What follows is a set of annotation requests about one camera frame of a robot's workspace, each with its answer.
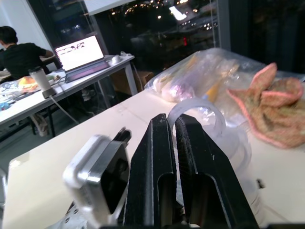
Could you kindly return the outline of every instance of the wall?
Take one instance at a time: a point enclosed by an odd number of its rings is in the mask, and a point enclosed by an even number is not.
[[[19,43],[32,42],[51,50],[26,0],[0,0],[0,25],[13,27]]]

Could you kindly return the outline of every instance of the white table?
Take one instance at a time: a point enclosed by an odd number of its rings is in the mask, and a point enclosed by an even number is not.
[[[72,202],[62,173],[88,139],[94,134],[113,138],[125,126],[132,131],[127,147],[131,158],[150,119],[168,114],[173,106],[141,92],[12,160],[4,229],[43,229],[59,221]],[[187,114],[200,118],[193,111]],[[266,185],[261,190],[266,223],[304,223],[304,146],[282,150],[257,140],[251,133],[248,137],[255,175]]]
[[[110,67],[104,69],[102,71],[93,73],[76,81],[61,84],[64,92],[59,86],[55,86],[54,89],[57,92],[54,99],[59,101],[64,99],[66,96],[74,94],[75,92],[95,83],[99,80],[113,74],[123,68],[125,68],[126,76],[128,79],[128,83],[132,92],[132,95],[137,94],[137,87],[134,81],[132,68],[130,65],[130,61],[134,59],[134,56],[122,56],[122,61],[117,64],[112,64]],[[48,106],[52,105],[53,101],[51,99],[44,99],[42,92],[36,92],[33,95],[30,95],[24,99],[17,101],[10,107],[8,110],[0,112],[0,128],[5,128],[10,126]]]

